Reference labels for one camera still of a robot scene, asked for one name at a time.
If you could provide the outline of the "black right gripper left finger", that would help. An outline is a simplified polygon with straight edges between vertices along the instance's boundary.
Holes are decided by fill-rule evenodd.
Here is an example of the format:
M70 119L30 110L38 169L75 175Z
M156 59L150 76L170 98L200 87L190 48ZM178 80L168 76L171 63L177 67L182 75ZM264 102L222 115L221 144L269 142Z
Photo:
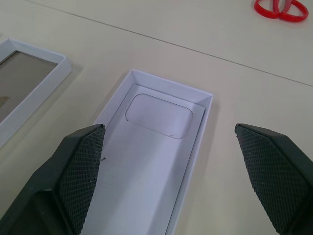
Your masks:
M96 124L64 137L0 219L0 235L80 235L96 187L105 132L103 124Z

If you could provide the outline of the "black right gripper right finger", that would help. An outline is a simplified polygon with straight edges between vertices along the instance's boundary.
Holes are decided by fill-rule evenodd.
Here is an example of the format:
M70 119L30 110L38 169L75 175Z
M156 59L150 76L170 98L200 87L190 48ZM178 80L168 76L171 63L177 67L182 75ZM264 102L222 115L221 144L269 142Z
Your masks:
M313 235L313 161L286 135L234 130L254 192L279 235Z

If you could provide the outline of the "white phone box base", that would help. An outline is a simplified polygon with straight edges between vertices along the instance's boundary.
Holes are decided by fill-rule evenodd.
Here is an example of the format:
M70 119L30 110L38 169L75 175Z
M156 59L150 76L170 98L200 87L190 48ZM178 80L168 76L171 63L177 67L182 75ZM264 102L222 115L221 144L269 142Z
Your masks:
M212 94L132 70L97 124L106 132L81 235L174 235Z

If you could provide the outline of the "white box lid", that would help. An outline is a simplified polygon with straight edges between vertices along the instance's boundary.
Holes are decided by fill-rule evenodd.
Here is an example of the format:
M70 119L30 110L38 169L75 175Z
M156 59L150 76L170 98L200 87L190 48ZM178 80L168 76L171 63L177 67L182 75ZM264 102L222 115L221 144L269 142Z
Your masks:
M13 39L0 43L0 148L71 72L62 54Z

